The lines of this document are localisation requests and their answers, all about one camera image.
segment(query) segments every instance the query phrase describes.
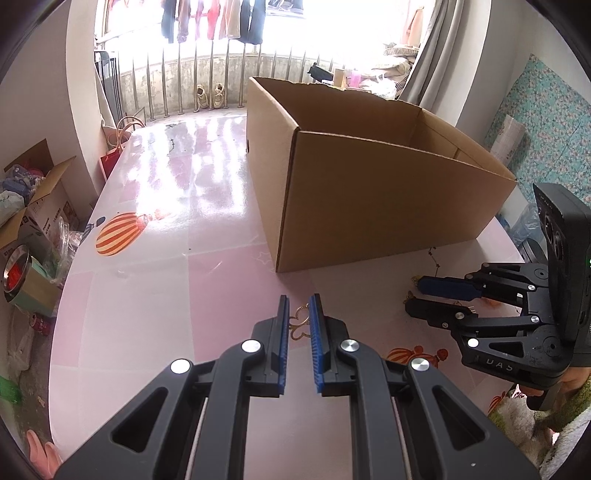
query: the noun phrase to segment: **floral wallpaper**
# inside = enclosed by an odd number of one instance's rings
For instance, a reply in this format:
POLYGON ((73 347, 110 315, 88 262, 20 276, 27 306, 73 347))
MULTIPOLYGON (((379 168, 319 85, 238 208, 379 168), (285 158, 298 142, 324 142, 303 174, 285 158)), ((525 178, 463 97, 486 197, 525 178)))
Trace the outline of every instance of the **floral wallpaper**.
POLYGON ((505 114, 527 129, 509 164, 525 198, 535 202, 533 182, 561 183, 591 206, 591 105, 532 55, 496 113, 486 148, 505 114))

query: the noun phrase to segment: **cardboard box with items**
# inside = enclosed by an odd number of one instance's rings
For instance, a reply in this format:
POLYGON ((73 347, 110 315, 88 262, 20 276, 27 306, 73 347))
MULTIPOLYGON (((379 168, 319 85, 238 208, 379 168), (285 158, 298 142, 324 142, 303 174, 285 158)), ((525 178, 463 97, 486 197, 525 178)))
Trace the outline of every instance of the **cardboard box with items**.
POLYGON ((56 232, 59 216, 62 216, 71 228, 77 227, 78 218, 60 182, 73 160, 74 157, 54 166, 47 141, 43 140, 4 169, 8 171, 13 165, 21 165, 41 171, 45 179, 37 187, 29 204, 0 227, 2 268, 14 249, 22 244, 26 244, 33 256, 43 262, 50 251, 53 237, 59 234, 56 232))

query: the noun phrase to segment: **cardboard box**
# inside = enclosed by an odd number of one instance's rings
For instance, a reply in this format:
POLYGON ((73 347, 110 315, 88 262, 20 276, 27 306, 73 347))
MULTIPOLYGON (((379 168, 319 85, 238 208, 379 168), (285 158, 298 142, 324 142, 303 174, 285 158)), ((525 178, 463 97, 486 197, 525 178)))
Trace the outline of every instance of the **cardboard box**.
POLYGON ((515 177, 421 108, 251 78, 247 159, 278 272, 475 239, 515 177))
POLYGON ((31 147, 20 157, 8 165, 8 171, 13 165, 25 168, 37 168, 45 174, 29 205, 0 227, 1 267, 13 250, 22 244, 27 244, 31 253, 40 262, 50 249, 57 233, 56 223, 61 215, 70 225, 70 229, 78 227, 78 218, 72 209, 60 179, 75 157, 72 157, 54 167, 47 141, 43 140, 31 147))

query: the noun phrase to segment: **pink bottle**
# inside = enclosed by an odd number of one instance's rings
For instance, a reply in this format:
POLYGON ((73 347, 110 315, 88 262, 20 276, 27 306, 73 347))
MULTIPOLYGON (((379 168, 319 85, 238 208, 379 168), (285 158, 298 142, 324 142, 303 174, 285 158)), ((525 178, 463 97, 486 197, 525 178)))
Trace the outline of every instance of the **pink bottle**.
POLYGON ((353 88, 359 88, 360 83, 361 83, 361 74, 357 70, 353 70, 351 72, 349 86, 353 87, 353 88))

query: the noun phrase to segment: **table surface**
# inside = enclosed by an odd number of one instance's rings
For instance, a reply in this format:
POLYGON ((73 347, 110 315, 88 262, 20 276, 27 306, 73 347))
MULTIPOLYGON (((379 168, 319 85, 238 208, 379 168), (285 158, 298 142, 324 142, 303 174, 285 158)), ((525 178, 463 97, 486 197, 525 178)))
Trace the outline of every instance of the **table surface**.
MULTIPOLYGON (((245 159, 243 115, 194 116, 134 133, 90 219, 60 303, 49 413, 66 458, 171 361, 217 358, 313 293, 381 355, 423 351, 479 408, 508 382, 465 368, 448 332, 408 317, 415 275, 459 276, 521 257, 493 220, 472 242, 276 274, 245 159)), ((471 303, 483 316, 513 307, 471 303)), ((346 398, 321 398, 309 340, 290 340, 287 388, 251 401, 245 478, 351 478, 346 398)))

